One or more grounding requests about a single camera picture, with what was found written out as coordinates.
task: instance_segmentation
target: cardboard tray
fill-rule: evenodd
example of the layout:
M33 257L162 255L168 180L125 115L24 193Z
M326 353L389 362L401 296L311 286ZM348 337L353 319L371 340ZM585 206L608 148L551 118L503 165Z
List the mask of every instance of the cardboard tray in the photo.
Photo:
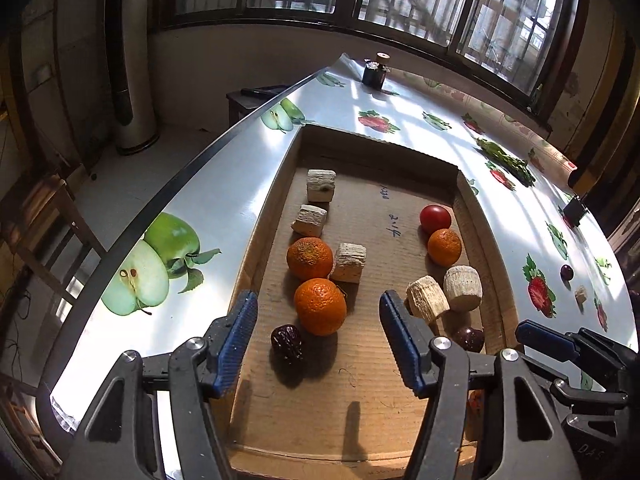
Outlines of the cardboard tray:
M286 263L299 236L290 228L306 200L308 169L337 173L322 239L367 248L359 284L340 283L348 316L328 337L305 337L306 370L292 376L271 350L271 331L297 323L293 295L300 281ZM484 328L486 351L504 348L502 311L513 295L482 210L458 168L423 153L369 137L304 126L285 156L245 254L236 291L258 292L258 321L234 396L212 404L225 431L232 466L270 478L351 479L401 476L426 408L402 383L378 317L387 289L405 297L409 282L446 269L426 254L418 215L445 206L463 252L457 264L475 267L484 291L469 314L449 312L432 326L452 335L470 324ZM460 463L476 453L468 424Z

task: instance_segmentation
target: wooden chair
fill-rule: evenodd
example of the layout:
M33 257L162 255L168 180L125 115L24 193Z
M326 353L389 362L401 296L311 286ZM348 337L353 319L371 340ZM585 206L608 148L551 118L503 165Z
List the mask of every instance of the wooden chair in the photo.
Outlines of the wooden chair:
M13 254L17 254L31 270L54 292L68 303L74 304L74 298L51 272L50 267L60 253L54 254L46 265L33 253L33 245L46 229L47 221L58 211L82 242L86 252L93 248L100 257L106 254L104 247L95 237L82 215L76 209L69 195L66 183L56 174L38 179L35 183L22 178L9 190L0 202L0 220L2 239Z

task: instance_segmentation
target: blue gripper pad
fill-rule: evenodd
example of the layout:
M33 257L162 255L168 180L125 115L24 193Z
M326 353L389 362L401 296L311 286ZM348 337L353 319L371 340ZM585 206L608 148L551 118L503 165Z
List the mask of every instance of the blue gripper pad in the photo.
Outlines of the blue gripper pad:
M396 302L392 299L392 294L397 298ZM420 354L397 306L404 308L404 304L394 290L388 290L380 296L380 323L385 330L386 339L396 359L404 386L411 389L416 397L422 398L426 384L420 372Z
M243 292L231 312L222 320L225 327L230 323L232 325L218 353L218 373L213 383L215 398L224 396L236 381L257 319L258 297L254 292Z

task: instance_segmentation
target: metal screw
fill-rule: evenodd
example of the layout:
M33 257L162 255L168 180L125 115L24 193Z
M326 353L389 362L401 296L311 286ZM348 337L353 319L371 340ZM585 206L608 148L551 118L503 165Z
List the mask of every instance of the metal screw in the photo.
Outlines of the metal screw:
M446 337L436 337L433 339L433 345L438 350L446 350L447 348L451 348L451 341Z
M122 357L124 358L124 360L127 363L132 362L133 360L135 360L136 358L136 351L135 350L126 350L122 353Z
M201 337L192 337L186 344L189 350L200 350L204 346L204 339Z
M505 348L502 351L502 357L504 357L506 361L515 361L518 359L518 352L513 348Z

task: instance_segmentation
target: small table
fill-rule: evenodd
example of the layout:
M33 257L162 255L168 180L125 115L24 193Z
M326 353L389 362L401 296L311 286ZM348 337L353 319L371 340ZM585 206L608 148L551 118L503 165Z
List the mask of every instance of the small table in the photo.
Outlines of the small table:
M235 92L229 92L226 98L229 100L229 127L231 128L240 119L253 112L256 108L262 106L275 97L278 92L283 92L288 88L287 85L266 86L263 88L256 88L255 90L270 90L274 91L272 95L245 95L242 90Z

